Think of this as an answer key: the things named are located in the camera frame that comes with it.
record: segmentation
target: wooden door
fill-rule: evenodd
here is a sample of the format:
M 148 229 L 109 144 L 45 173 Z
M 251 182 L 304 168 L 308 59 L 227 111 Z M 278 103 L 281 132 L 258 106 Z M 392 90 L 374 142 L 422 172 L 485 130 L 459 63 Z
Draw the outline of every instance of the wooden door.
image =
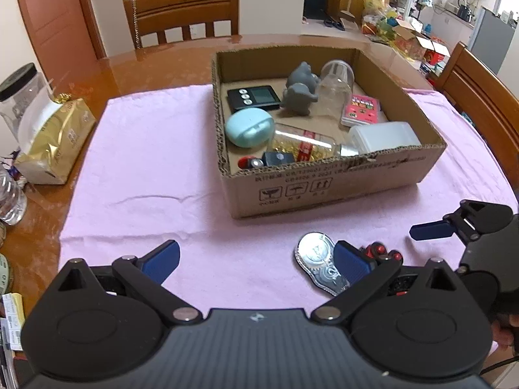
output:
M 97 70 L 80 0 L 18 0 L 38 61 L 53 87 Z

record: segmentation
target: kettle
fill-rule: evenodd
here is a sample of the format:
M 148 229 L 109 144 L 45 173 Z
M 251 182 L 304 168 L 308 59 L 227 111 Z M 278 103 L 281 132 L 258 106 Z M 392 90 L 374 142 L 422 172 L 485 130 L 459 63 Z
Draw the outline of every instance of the kettle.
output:
M 470 23 L 470 21 L 472 20 L 472 10 L 470 10 L 469 6 L 466 3 L 460 4 L 460 0 L 458 0 L 458 6 L 459 6 L 458 17 L 461 20 L 465 20 L 465 22 Z

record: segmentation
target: gray rubber animal toy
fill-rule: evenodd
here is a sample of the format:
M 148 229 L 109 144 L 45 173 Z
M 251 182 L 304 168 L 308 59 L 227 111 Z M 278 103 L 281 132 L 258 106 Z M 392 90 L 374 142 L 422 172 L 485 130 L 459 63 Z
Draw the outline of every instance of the gray rubber animal toy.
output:
M 319 78 L 312 74 L 310 64 L 302 62 L 286 80 L 281 106 L 299 115 L 309 115 L 310 105 L 317 102 Z
M 310 115 L 310 105 L 317 99 L 306 85 L 294 83 L 283 91 L 281 106 L 299 115 Z

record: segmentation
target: box flap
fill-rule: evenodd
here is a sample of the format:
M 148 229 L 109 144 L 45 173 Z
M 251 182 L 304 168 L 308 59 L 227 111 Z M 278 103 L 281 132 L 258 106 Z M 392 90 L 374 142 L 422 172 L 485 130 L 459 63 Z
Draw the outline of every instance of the box flap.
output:
M 438 44 L 437 42 L 433 42 L 432 44 L 434 45 L 434 50 L 438 54 L 442 54 L 442 55 L 444 55 L 446 57 L 450 57 L 451 56 L 448 48 L 445 45 Z
M 414 33 L 412 33 L 409 29 L 404 28 L 403 26 L 395 26 L 393 28 L 393 31 L 397 35 L 404 38 L 406 41 L 408 41 L 409 39 L 412 39 L 412 38 L 416 38 Z
M 422 47 L 427 48 L 428 50 L 434 50 L 434 45 L 430 39 L 422 37 L 416 37 L 416 39 L 418 39 L 418 42 Z
M 400 20 L 400 19 L 396 19 L 396 22 L 403 28 L 406 28 L 406 29 L 410 29 L 410 30 L 416 30 L 411 23 L 405 21 L 405 20 Z
M 411 24 L 412 24 L 413 28 L 415 29 L 415 31 L 417 31 L 418 33 L 421 33 L 422 29 L 424 29 L 424 24 L 415 18 L 411 18 L 410 20 L 411 20 Z

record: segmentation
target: black cable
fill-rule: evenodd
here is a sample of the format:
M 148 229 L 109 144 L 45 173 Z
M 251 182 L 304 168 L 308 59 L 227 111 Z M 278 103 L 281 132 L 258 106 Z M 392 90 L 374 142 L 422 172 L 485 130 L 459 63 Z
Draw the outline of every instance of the black cable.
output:
M 447 10 L 445 7 L 438 6 L 438 5 L 435 5 L 435 4 L 432 5 L 432 10 L 434 10 L 434 12 L 435 12 L 436 14 L 443 14 L 443 13 L 445 13 L 445 12 L 448 12 L 448 10 Z
M 482 376 L 492 370 L 498 369 L 499 367 L 502 367 L 502 366 L 507 366 L 508 364 L 512 364 L 513 362 L 516 362 L 516 361 L 519 361 L 519 355 L 516 355 L 515 357 L 512 357 L 511 359 L 492 364 L 491 366 L 488 366 L 487 368 L 484 368 L 483 370 L 481 370 L 481 373 L 479 373 L 479 375 Z

